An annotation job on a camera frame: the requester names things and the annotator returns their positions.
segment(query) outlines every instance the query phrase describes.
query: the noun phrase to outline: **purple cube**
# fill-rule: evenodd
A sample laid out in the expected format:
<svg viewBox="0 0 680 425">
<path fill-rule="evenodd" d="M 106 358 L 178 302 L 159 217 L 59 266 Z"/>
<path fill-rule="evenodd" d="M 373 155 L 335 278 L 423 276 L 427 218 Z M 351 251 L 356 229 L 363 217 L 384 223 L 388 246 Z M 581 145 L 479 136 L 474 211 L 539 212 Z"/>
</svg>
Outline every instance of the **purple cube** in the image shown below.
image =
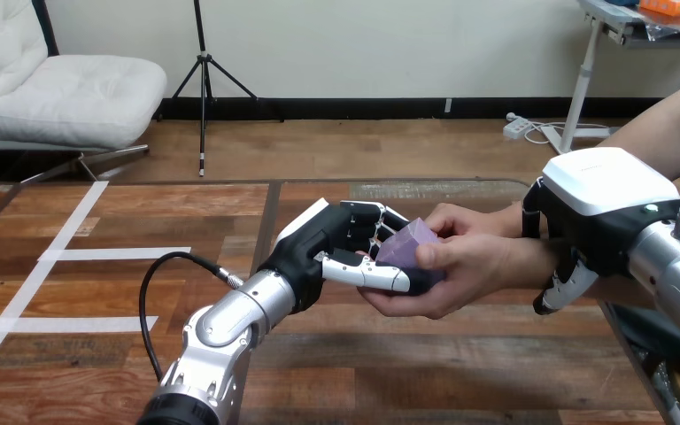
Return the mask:
<svg viewBox="0 0 680 425">
<path fill-rule="evenodd" d="M 400 268 L 418 268 L 415 249 L 425 243 L 440 243 L 439 237 L 423 220 L 415 219 L 382 243 L 376 260 Z M 444 273 L 436 273 L 436 276 L 444 279 Z"/>
</svg>

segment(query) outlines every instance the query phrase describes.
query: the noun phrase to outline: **robotic arm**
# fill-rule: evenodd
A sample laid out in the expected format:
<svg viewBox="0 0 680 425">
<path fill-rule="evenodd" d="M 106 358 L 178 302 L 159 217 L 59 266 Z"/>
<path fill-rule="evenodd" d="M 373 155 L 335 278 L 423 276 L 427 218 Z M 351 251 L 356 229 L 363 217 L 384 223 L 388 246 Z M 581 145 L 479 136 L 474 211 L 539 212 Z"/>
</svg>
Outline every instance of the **robotic arm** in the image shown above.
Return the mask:
<svg viewBox="0 0 680 425">
<path fill-rule="evenodd" d="M 523 235 L 549 237 L 568 255 L 539 296 L 539 314 L 560 310 L 599 278 L 622 275 L 654 295 L 680 328 L 680 196 L 668 179 L 618 148 L 552 159 L 523 202 Z"/>
<path fill-rule="evenodd" d="M 195 312 L 183 328 L 183 352 L 160 381 L 138 425 L 238 423 L 251 352 L 291 313 L 313 305 L 325 279 L 417 295 L 429 274 L 372 260 L 408 221 L 379 203 L 320 199 L 277 236 L 248 281 Z M 368 255 L 355 251 L 368 252 Z"/>
<path fill-rule="evenodd" d="M 581 297 L 599 278 L 624 275 L 655 296 L 680 328 L 680 196 L 676 187 L 629 153 L 595 148 L 553 158 L 523 201 L 523 236 L 567 243 L 536 313 Z M 183 352 L 168 369 L 138 425 L 236 424 L 251 352 L 291 313 L 311 307 L 325 279 L 409 295 L 435 282 L 420 270 L 374 262 L 379 241 L 407 224 L 378 203 L 321 199 L 292 221 L 246 283 L 194 313 Z M 355 251 L 368 252 L 369 255 Z"/>
</svg>

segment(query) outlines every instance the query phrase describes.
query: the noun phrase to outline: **cable connector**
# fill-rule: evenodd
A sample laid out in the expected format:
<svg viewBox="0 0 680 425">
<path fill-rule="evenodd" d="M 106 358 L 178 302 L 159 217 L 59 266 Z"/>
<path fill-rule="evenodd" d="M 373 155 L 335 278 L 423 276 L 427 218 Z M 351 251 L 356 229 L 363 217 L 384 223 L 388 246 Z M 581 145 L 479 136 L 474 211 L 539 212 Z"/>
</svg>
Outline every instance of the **cable connector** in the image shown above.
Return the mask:
<svg viewBox="0 0 680 425">
<path fill-rule="evenodd" d="M 215 274 L 215 276 L 217 276 L 218 279 L 227 283 L 228 286 L 234 290 L 241 288 L 241 285 L 243 285 L 243 279 L 236 276 L 235 274 L 231 274 L 224 267 L 221 267 L 220 270 L 218 270 L 218 273 Z"/>
</svg>

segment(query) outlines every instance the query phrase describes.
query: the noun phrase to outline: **white chair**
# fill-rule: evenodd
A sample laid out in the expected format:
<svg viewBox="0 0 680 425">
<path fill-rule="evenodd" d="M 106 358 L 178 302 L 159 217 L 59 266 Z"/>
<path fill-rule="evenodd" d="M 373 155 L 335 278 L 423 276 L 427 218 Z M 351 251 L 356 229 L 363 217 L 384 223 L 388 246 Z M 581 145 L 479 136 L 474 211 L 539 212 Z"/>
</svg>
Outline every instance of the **white chair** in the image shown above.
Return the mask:
<svg viewBox="0 0 680 425">
<path fill-rule="evenodd" d="M 75 167 L 146 152 L 134 143 L 149 126 L 166 73 L 147 60 L 115 56 L 48 57 L 30 0 L 0 0 L 0 150 L 78 151 Z M 103 152 L 85 156 L 85 152 Z"/>
</svg>

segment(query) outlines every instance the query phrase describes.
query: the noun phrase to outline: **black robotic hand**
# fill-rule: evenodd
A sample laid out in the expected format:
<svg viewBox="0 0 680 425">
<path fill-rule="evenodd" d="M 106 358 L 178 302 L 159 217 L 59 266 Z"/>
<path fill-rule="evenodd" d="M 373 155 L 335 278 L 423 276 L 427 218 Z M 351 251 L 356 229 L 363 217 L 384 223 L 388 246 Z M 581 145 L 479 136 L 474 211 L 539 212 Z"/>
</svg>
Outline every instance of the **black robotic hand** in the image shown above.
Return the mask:
<svg viewBox="0 0 680 425">
<path fill-rule="evenodd" d="M 330 205 L 320 199 L 278 235 L 259 270 L 277 271 L 290 282 L 296 296 L 293 313 L 319 299 L 325 279 L 420 295 L 435 283 L 430 274 L 374 262 L 381 242 L 407 225 L 403 216 L 379 203 Z"/>
</svg>

